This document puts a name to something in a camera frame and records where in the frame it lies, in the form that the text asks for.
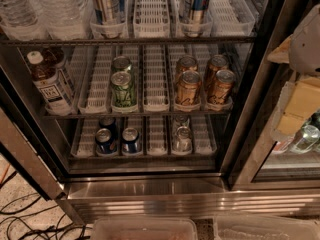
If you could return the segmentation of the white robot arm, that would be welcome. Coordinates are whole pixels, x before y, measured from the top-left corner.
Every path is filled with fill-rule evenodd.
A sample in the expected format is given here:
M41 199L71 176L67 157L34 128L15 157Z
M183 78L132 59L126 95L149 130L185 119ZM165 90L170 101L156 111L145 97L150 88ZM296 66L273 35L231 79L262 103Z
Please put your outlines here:
M320 4L309 11L294 32L267 56L267 60L288 64L300 74L320 75Z

